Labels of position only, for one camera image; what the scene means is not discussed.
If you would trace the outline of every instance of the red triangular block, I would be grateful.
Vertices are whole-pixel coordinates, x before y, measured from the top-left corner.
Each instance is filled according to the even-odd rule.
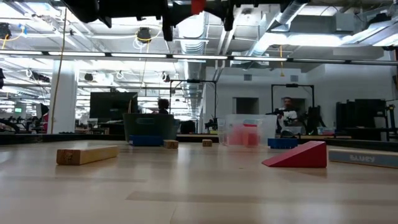
[[[310,141],[262,163],[269,167],[324,168],[328,164],[326,143]]]

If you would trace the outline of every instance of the gray bin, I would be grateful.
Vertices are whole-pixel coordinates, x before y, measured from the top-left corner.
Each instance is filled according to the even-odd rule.
[[[174,115],[124,113],[123,122],[127,142],[130,135],[162,136],[167,140],[177,138],[179,120],[174,119]]]

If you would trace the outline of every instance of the clear plastic container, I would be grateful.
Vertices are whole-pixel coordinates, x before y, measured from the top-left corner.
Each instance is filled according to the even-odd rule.
[[[275,138],[276,115],[230,114],[218,118],[218,137],[227,146],[266,146]]]
[[[335,128],[318,127],[318,135],[334,135]]]

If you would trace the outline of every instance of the blue bin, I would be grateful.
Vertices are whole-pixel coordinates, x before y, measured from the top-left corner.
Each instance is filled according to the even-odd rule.
[[[129,138],[129,144],[132,146],[162,146],[162,136],[133,136]]]
[[[268,146],[271,149],[293,149],[298,145],[297,139],[268,139]]]

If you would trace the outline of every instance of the gray block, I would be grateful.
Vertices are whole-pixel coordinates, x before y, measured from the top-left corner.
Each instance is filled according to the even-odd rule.
[[[398,168],[398,153],[331,149],[329,161]]]

